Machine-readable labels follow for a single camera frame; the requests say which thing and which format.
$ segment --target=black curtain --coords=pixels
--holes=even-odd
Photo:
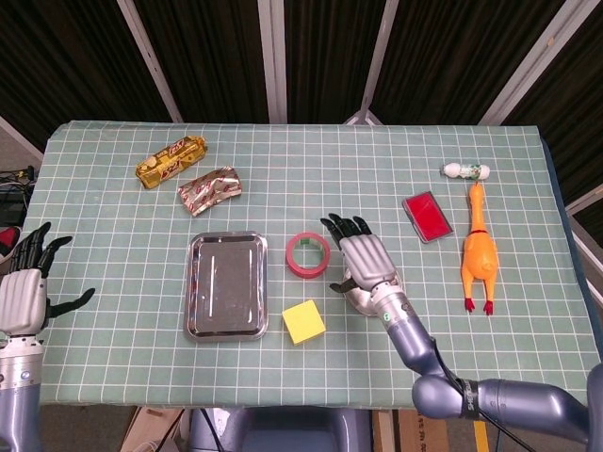
[[[359,108],[384,0],[285,0],[291,123],[342,123]]]
[[[170,121],[117,2],[5,0],[0,53],[2,117],[41,151],[71,120]]]
[[[136,6],[185,122],[269,122],[257,2]]]
[[[603,183],[603,4],[599,4],[505,121],[537,124],[568,204]],[[603,201],[576,215],[603,247]]]
[[[475,124],[563,0],[400,1],[371,111],[387,124]]]

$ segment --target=roll of tape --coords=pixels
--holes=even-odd
[[[295,258],[293,257],[293,250],[298,245],[314,245],[322,250],[322,262],[317,266],[313,267],[303,267],[300,266],[297,262],[295,262]],[[329,265],[329,259],[331,259],[331,248],[329,247],[329,243],[322,238],[320,235],[315,233],[300,233],[289,240],[289,243],[286,245],[286,255],[285,255],[286,263],[293,272],[294,275],[299,276],[300,278],[312,279],[320,276],[324,273],[324,270],[327,269],[327,265]]]

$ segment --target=yellow cube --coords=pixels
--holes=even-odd
[[[326,331],[313,299],[283,311],[283,320],[293,344],[301,344]]]

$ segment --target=yellow rubber chicken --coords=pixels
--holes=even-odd
[[[486,231],[483,220],[483,187],[475,183],[469,189],[471,202],[471,232],[464,240],[463,278],[464,308],[470,313],[475,309],[471,299],[471,284],[474,279],[483,280],[486,286],[486,315],[494,313],[494,286],[497,281],[498,255],[497,245]]]

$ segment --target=small bottle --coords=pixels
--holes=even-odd
[[[463,179],[484,180],[490,175],[490,168],[485,165],[460,165],[448,163],[442,167],[442,174],[448,177],[462,177]]]

